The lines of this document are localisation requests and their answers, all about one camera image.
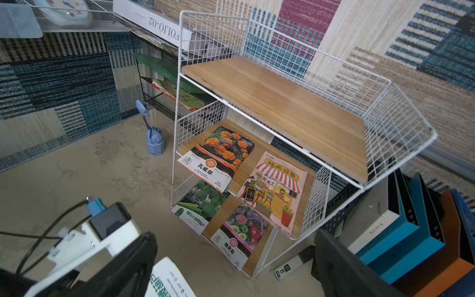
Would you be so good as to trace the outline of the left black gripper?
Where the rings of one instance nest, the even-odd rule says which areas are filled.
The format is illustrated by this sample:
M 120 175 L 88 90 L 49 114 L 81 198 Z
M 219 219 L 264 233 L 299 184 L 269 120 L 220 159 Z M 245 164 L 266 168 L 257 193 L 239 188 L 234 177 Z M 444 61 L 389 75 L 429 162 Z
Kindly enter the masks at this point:
M 65 297 L 65 295 L 71 291 L 71 287 L 78 276 L 79 271 L 70 271 L 47 289 L 40 292 L 38 297 Z M 17 278 L 14 273 L 1 269 L 2 297 L 23 297 L 36 283 L 36 281 L 30 278 Z

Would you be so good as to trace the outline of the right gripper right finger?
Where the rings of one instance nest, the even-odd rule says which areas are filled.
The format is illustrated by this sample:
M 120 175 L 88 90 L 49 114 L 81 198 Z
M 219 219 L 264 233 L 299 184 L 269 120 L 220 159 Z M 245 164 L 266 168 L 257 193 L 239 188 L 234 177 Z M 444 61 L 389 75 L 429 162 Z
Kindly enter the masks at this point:
M 325 230 L 315 233 L 314 278 L 327 297 L 401 297 Z

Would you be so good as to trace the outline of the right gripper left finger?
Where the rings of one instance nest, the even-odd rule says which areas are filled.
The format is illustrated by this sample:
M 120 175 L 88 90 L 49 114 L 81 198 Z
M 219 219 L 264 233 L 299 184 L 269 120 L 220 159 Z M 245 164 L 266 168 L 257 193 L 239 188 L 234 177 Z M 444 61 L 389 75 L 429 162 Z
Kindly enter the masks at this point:
M 120 252 L 89 281 L 76 285 L 67 297 L 143 297 L 157 255 L 157 240 L 146 232 Z

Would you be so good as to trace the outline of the green gourd seed bag top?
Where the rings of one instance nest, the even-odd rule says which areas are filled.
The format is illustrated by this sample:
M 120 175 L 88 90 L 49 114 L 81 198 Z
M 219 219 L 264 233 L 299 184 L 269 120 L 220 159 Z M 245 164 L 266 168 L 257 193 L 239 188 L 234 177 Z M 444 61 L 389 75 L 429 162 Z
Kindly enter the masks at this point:
M 164 257 L 152 268 L 144 297 L 196 297 L 178 267 Z

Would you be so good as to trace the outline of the pink shop seed bag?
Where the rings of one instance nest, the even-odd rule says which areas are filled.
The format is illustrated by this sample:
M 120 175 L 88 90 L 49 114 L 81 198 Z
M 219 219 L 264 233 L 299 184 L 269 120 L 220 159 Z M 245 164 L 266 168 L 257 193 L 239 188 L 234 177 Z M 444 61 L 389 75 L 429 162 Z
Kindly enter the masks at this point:
M 307 171 L 264 152 L 237 197 L 292 238 L 307 176 Z

